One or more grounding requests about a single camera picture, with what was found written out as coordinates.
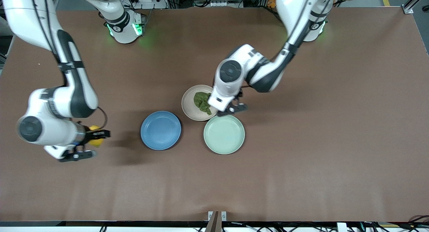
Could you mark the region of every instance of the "brown table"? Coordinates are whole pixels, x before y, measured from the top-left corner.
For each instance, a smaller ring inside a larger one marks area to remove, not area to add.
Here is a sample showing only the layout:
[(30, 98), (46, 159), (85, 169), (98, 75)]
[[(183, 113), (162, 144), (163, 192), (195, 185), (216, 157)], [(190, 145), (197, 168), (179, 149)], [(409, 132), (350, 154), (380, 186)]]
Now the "brown table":
[[(145, 37), (119, 44), (96, 12), (60, 12), (109, 115), (98, 156), (60, 163), (17, 136), (29, 94), (61, 84), (50, 52), (17, 40), (0, 78), (0, 220), (405, 221), (429, 214), (429, 58), (401, 8), (334, 8), (272, 93), (245, 90), (242, 148), (217, 155), (181, 96), (210, 85), (250, 43), (267, 57), (286, 38), (263, 9), (155, 10)], [(178, 144), (139, 137), (157, 110), (182, 122)], [(97, 112), (84, 124), (101, 124)]]

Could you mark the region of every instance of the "robotic arm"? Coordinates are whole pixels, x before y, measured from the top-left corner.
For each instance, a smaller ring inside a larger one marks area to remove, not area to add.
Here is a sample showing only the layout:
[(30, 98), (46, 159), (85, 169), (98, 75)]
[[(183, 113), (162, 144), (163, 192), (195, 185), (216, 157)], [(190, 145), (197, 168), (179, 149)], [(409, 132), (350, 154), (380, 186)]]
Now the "robotic arm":
[(218, 115), (247, 109), (245, 104), (233, 104), (242, 96), (244, 80), (257, 92), (273, 91), (300, 45), (304, 41), (315, 40), (322, 32), (332, 4), (333, 0), (276, 0), (277, 12), (288, 31), (287, 41), (274, 61), (265, 58), (249, 44), (237, 47), (221, 61), (208, 100), (211, 106), (219, 110)]
[[(129, 43), (139, 36), (135, 23), (140, 14), (126, 12), (119, 0), (87, 1), (103, 14), (118, 42)], [(77, 151), (76, 147), (110, 137), (110, 131), (90, 131), (87, 126), (71, 121), (89, 117), (98, 108), (98, 98), (73, 39), (58, 22), (53, 1), (3, 0), (3, 3), (12, 31), (24, 41), (51, 51), (64, 79), (62, 86), (32, 92), (28, 109), (17, 122), (20, 137), (44, 145), (60, 162), (93, 157), (94, 151)]]

